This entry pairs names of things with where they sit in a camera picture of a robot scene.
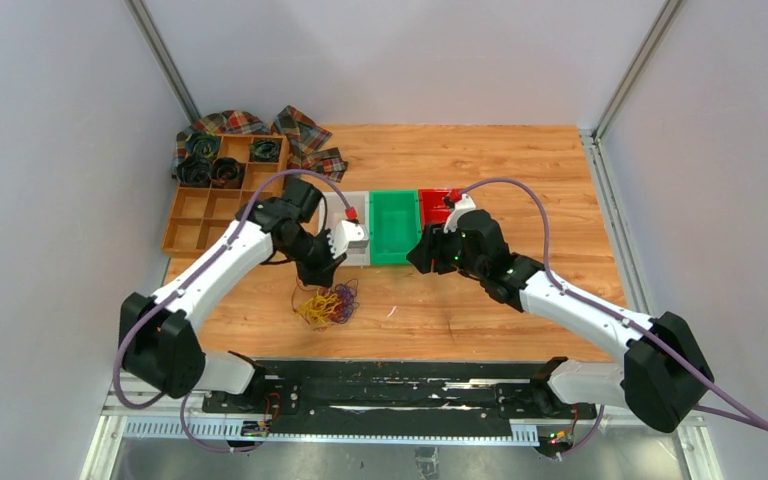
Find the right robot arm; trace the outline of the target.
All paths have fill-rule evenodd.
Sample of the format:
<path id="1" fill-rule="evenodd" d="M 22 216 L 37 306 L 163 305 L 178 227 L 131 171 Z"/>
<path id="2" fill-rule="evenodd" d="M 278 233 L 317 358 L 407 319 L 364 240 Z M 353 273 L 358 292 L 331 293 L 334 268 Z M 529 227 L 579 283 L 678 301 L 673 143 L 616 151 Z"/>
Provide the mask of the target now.
<path id="1" fill-rule="evenodd" d="M 496 302 L 548 319 L 609 354 L 611 363 L 549 361 L 531 390 L 544 416 L 558 416 L 573 403 L 602 404 L 626 408 L 647 426 L 671 433 L 714 380 L 684 318 L 626 310 L 562 280 L 511 251 L 484 210 L 464 214 L 453 230 L 427 226 L 406 259 L 422 274 L 471 278 Z"/>

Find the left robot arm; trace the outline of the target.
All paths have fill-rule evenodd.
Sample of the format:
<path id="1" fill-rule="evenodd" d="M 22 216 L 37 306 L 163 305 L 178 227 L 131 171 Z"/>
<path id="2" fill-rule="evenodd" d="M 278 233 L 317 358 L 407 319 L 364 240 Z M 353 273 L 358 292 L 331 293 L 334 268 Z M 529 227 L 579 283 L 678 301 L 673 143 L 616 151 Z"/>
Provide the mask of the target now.
<path id="1" fill-rule="evenodd" d="M 157 390 L 179 399 L 193 391 L 221 391 L 243 413 L 258 411 L 266 386 L 256 364 L 233 352 L 206 352 L 198 332 L 232 288 L 256 266 L 281 253 L 296 266 L 306 286 L 329 288 L 353 241 L 365 237 L 356 208 L 335 188 L 345 217 L 334 229 L 313 235 L 305 223 L 322 200 L 321 191 L 304 181 L 305 171 L 291 169 L 270 177 L 286 181 L 278 197 L 262 199 L 257 189 L 226 230 L 182 274 L 145 296 L 137 292 L 121 305 L 113 388 L 130 408 L 121 374 L 128 372 Z"/>

